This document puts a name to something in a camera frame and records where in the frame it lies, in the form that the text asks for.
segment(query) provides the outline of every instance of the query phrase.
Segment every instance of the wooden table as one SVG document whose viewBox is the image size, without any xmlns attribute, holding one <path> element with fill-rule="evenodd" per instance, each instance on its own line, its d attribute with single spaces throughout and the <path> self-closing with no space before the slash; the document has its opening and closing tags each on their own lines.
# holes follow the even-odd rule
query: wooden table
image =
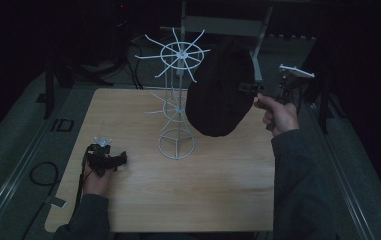
<svg viewBox="0 0 381 240">
<path fill-rule="evenodd" d="M 114 173 L 109 192 L 113 232 L 262 231 L 272 229 L 274 157 L 263 110 L 252 108 L 228 136 L 192 129 L 194 152 L 180 160 L 158 149 L 163 102 L 151 92 L 99 89 L 83 122 L 45 228 L 69 222 L 86 147 L 95 136 L 112 138 L 111 155 L 126 150 L 129 163 Z"/>
</svg>

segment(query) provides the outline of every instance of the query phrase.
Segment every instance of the dark gray sleeve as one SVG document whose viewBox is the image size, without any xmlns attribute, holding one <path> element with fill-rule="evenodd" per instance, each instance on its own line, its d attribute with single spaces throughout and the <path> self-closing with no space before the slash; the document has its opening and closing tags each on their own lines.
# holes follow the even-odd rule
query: dark gray sleeve
<svg viewBox="0 0 381 240">
<path fill-rule="evenodd" d="M 324 174 L 300 130 L 272 139 L 274 239 L 336 239 Z"/>
<path fill-rule="evenodd" d="M 109 200 L 95 194 L 85 194 L 81 198 L 74 216 L 68 224 L 60 226 L 55 240 L 107 240 L 109 237 Z"/>
</svg>

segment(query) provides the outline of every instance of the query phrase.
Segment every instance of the black cap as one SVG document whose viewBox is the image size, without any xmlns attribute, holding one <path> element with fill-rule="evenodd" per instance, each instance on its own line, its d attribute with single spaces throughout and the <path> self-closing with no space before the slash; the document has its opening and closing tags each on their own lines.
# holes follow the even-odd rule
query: black cap
<svg viewBox="0 0 381 240">
<path fill-rule="evenodd" d="M 233 38 L 223 38 L 194 73 L 187 92 L 186 115 L 203 135 L 231 133 L 253 105 L 253 95 L 238 91 L 239 84 L 254 83 L 249 51 Z"/>
</svg>

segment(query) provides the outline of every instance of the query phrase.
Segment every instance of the person's right hand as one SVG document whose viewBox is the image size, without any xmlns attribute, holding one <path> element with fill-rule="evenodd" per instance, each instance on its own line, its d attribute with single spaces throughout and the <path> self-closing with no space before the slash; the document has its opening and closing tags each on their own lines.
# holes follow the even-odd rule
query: person's right hand
<svg viewBox="0 0 381 240">
<path fill-rule="evenodd" d="M 299 123 L 297 121 L 296 107 L 292 103 L 283 105 L 273 98 L 264 96 L 258 93 L 258 99 L 265 105 L 267 105 L 271 111 L 266 111 L 262 122 L 265 124 L 275 123 L 275 127 L 272 130 L 274 137 L 280 135 L 283 132 L 287 132 L 293 129 L 299 129 Z"/>
</svg>

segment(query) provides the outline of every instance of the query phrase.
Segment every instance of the white wire rack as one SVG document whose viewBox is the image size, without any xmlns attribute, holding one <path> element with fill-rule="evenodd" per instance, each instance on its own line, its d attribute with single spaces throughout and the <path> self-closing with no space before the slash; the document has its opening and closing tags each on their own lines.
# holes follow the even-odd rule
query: white wire rack
<svg viewBox="0 0 381 240">
<path fill-rule="evenodd" d="M 164 156 L 177 160 L 189 156 L 195 146 L 194 136 L 190 131 L 185 116 L 186 97 L 183 96 L 183 74 L 187 72 L 192 81 L 197 82 L 191 70 L 200 65 L 205 57 L 205 53 L 210 50 L 202 50 L 196 45 L 196 42 L 202 37 L 204 31 L 191 43 L 179 41 L 174 29 L 172 29 L 172 32 L 175 42 L 166 45 L 145 35 L 149 41 L 162 46 L 162 49 L 159 55 L 156 56 L 135 57 L 139 59 L 158 58 L 161 59 L 165 65 L 165 69 L 155 76 L 155 78 L 159 78 L 164 75 L 165 96 L 162 98 L 152 92 L 153 96 L 163 101 L 162 110 L 148 112 L 148 114 L 163 113 L 167 118 L 167 123 L 161 129 L 158 146 Z M 178 87 L 174 85 L 174 80 L 177 78 L 176 75 L 174 75 L 174 70 L 179 72 Z"/>
</svg>

